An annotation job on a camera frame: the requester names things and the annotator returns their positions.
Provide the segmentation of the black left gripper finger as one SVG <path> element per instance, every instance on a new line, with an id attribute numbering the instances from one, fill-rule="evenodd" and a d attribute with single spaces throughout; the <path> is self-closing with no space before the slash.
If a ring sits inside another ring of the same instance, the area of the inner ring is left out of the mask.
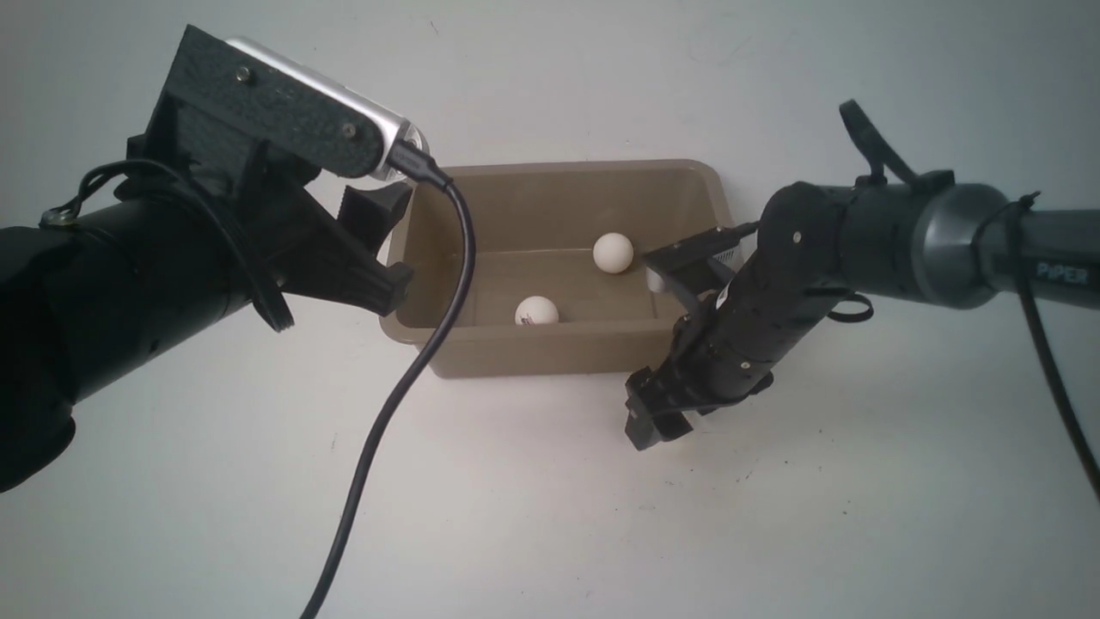
<path id="1" fill-rule="evenodd" d="M 284 254 L 284 291 L 389 316 L 404 303 L 413 267 L 384 266 L 374 252 L 343 232 L 311 236 Z"/>
<path id="2" fill-rule="evenodd" d="M 366 250 L 380 250 L 406 215 L 410 197 L 413 187 L 404 181 L 370 191 L 345 187 L 338 223 Z"/>

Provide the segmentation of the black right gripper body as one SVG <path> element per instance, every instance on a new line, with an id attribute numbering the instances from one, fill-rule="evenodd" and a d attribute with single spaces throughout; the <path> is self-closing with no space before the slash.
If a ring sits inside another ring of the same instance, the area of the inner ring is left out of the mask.
<path id="1" fill-rule="evenodd" d="M 831 311 L 828 259 L 755 251 L 743 270 L 676 328 L 656 369 L 627 380 L 625 433 L 642 451 L 688 435 L 707 414 L 765 390 L 771 371 Z"/>

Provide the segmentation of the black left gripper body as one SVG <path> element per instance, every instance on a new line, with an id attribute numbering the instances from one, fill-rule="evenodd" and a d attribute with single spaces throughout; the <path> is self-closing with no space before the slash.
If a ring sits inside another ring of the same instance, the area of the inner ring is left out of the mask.
<path id="1" fill-rule="evenodd" d="M 323 232 L 346 234 L 307 185 L 322 172 L 370 179 L 382 163 L 382 135 L 369 118 L 224 40 L 185 27 L 127 157 L 193 173 L 284 284 L 285 252 Z"/>

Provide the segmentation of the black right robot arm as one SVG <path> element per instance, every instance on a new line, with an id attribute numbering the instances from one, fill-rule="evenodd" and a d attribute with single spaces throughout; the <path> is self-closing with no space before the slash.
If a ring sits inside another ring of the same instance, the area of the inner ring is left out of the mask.
<path id="1" fill-rule="evenodd" d="M 855 101 L 842 123 L 869 172 L 844 187 L 798 181 L 758 222 L 717 226 L 644 257 L 685 314 L 659 367 L 626 383 L 637 450 L 688 435 L 773 384 L 824 320 L 864 322 L 870 297 L 969 310 L 999 292 L 1097 308 L 1097 211 L 1032 211 L 952 172 L 912 172 Z"/>

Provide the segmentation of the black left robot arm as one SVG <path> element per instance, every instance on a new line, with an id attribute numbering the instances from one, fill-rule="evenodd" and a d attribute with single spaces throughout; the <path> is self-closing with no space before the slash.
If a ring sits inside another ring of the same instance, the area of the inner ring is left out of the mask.
<path id="1" fill-rule="evenodd" d="M 38 226 L 3 229 L 3 491 L 72 444 L 72 411 L 248 305 L 389 316 L 381 244 L 410 199 L 388 163 L 424 133 L 254 40 L 186 27 L 148 125 Z"/>

